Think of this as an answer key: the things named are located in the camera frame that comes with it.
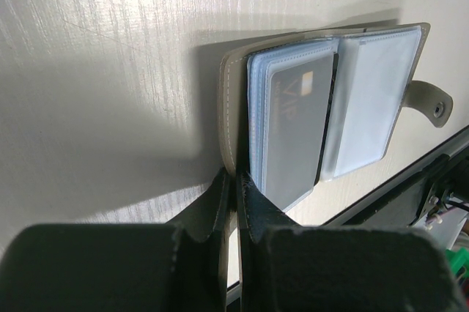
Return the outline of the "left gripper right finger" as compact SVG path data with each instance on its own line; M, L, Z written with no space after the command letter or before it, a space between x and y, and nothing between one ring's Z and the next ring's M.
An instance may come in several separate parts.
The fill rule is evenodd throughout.
M236 177L242 311L460 311L462 292L424 231L301 226Z

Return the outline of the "grey leather card holder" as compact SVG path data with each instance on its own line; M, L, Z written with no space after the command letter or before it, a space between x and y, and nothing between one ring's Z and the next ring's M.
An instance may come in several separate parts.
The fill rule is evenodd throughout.
M436 128L453 109L452 97L414 78L431 26L365 25L259 37L221 60L218 125L226 170L246 170L259 191L265 174L270 86L274 73L335 53L320 160L314 186L289 209L328 182L381 160L403 108Z

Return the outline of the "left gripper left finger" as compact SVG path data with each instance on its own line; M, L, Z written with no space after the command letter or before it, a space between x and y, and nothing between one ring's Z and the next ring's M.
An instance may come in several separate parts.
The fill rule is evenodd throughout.
M230 177L166 223L39 224L1 260L3 311L224 311Z

